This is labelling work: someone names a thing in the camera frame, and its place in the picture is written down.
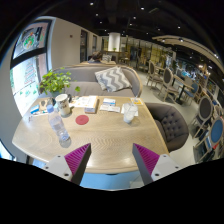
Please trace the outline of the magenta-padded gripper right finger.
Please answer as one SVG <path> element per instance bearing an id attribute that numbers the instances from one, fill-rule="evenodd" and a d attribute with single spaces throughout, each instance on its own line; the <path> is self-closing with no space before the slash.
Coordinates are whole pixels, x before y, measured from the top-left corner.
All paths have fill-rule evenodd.
<path id="1" fill-rule="evenodd" d="M 145 185 L 181 169 L 181 167 L 167 154 L 158 155 L 136 143 L 133 144 L 132 153 Z"/>

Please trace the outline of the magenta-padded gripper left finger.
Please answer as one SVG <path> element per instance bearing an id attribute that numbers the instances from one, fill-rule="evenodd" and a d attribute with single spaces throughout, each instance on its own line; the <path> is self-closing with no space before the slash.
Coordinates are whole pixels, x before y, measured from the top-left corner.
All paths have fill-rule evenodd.
<path id="1" fill-rule="evenodd" d="M 90 155 L 91 144 L 88 143 L 66 155 L 56 155 L 43 167 L 43 170 L 79 185 Z"/>

